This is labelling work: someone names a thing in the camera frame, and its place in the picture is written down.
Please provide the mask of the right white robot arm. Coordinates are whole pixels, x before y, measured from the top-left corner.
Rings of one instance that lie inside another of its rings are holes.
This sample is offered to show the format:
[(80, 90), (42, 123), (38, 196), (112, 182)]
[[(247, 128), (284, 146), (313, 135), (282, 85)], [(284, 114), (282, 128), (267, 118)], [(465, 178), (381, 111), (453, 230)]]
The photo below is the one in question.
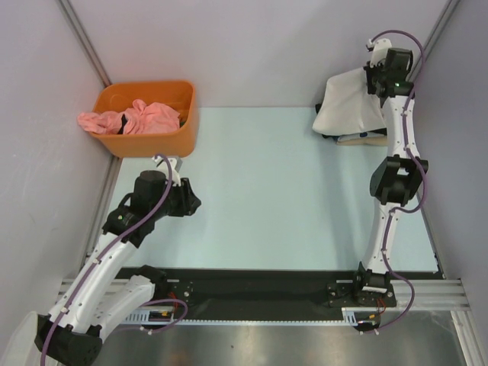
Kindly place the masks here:
[(406, 205), (425, 188), (429, 163), (416, 146), (413, 128), (414, 83), (407, 80), (413, 52), (390, 47), (375, 50), (364, 70), (368, 93), (380, 100), (387, 130), (387, 156), (371, 176), (370, 195), (374, 199), (374, 221), (368, 249), (352, 286), (352, 298), (361, 306), (371, 305), (392, 291), (390, 252), (402, 213), (419, 208)]

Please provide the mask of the cream and green t-shirt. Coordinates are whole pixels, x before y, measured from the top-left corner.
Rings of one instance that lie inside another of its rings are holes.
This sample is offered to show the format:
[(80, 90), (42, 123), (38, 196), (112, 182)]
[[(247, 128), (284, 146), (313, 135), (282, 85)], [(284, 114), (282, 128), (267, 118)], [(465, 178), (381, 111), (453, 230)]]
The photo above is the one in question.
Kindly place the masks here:
[(369, 95), (366, 73), (353, 69), (329, 78), (313, 131), (342, 136), (385, 128), (380, 99)]

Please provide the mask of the orange plastic basket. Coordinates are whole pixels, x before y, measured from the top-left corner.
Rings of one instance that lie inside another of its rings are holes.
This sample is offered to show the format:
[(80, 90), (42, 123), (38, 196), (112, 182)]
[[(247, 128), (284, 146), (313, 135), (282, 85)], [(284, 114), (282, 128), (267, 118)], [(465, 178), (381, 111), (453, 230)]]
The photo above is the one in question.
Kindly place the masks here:
[(91, 136), (119, 158), (156, 153), (185, 157), (196, 146), (197, 98), (189, 81), (113, 84), (86, 117)]

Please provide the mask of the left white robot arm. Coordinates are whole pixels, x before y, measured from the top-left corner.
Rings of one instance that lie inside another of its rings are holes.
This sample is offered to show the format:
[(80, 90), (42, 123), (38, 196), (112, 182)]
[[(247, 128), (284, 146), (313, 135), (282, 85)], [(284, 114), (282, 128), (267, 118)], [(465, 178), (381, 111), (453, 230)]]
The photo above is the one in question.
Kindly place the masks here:
[(108, 214), (102, 233), (88, 261), (63, 297), (46, 315), (37, 317), (34, 343), (40, 364), (50, 359), (63, 365), (91, 365), (109, 335), (137, 308), (165, 304), (172, 317), (148, 335), (170, 329), (188, 314), (188, 305), (172, 294), (166, 273), (144, 265), (124, 287), (106, 297), (124, 263), (141, 246), (163, 217), (189, 217), (201, 205), (188, 178), (173, 178), (159, 170), (137, 177)]

